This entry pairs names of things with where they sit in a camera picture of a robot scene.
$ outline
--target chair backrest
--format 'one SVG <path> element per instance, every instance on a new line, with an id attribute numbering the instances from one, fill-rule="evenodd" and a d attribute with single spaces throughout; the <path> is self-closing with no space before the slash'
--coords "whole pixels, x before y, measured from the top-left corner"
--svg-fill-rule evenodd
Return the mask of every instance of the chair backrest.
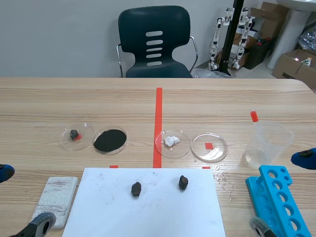
<path id="1" fill-rule="evenodd" d="M 189 13 L 180 6 L 133 8 L 118 18 L 122 50 L 135 55 L 135 64 L 173 60 L 172 51 L 189 42 L 190 30 Z"/>

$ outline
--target white debris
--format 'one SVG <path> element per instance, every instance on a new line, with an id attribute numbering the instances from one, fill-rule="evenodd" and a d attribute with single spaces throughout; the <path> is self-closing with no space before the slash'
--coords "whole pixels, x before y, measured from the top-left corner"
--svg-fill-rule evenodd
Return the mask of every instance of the white debris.
<path id="1" fill-rule="evenodd" d="M 168 147 L 172 147 L 174 145 L 174 140 L 172 137 L 166 137 L 164 139 L 164 144 Z"/>
<path id="2" fill-rule="evenodd" d="M 172 136 L 172 139 L 174 140 L 175 145 L 177 145 L 180 142 L 180 139 L 178 137 Z"/>

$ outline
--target clear plastic beaker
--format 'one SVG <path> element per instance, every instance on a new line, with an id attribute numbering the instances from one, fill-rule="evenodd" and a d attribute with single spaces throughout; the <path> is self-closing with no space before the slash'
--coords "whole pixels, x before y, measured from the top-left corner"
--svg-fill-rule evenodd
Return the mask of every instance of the clear plastic beaker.
<path id="1" fill-rule="evenodd" d="M 272 164 L 292 143 L 294 134 L 283 125 L 273 121 L 258 121 L 243 153 L 247 162 L 258 168 Z"/>

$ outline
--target blue test tube rack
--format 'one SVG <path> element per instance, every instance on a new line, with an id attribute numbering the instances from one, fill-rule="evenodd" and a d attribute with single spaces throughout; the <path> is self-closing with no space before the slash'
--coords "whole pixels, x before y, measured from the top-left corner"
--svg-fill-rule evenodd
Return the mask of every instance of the blue test tube rack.
<path id="1" fill-rule="evenodd" d="M 260 177 L 246 179 L 257 216 L 269 225 L 277 237 L 311 237 L 288 188 L 292 179 L 287 169 L 284 166 L 262 165 L 259 171 Z"/>

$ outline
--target chair metal leg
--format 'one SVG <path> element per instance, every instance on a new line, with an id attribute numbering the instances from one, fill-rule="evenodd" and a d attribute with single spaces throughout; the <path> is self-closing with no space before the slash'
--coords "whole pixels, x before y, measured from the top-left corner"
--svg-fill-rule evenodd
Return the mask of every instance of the chair metal leg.
<path id="1" fill-rule="evenodd" d="M 120 70 L 120 77 L 123 78 L 123 69 L 122 69 L 122 63 L 120 61 L 120 56 L 119 56 L 119 47 L 121 44 L 117 45 L 117 53 L 118 53 L 118 64 L 119 64 L 119 70 Z"/>
<path id="2" fill-rule="evenodd" d="M 193 67 L 196 65 L 197 63 L 197 60 L 198 60 L 198 48 L 197 48 L 197 44 L 196 44 L 196 41 L 194 40 L 194 38 L 192 36 L 190 36 L 190 38 L 192 39 L 193 41 L 193 45 L 194 45 L 194 48 L 196 49 L 196 61 L 194 62 L 192 68 L 190 69 L 190 72 L 192 71 Z"/>

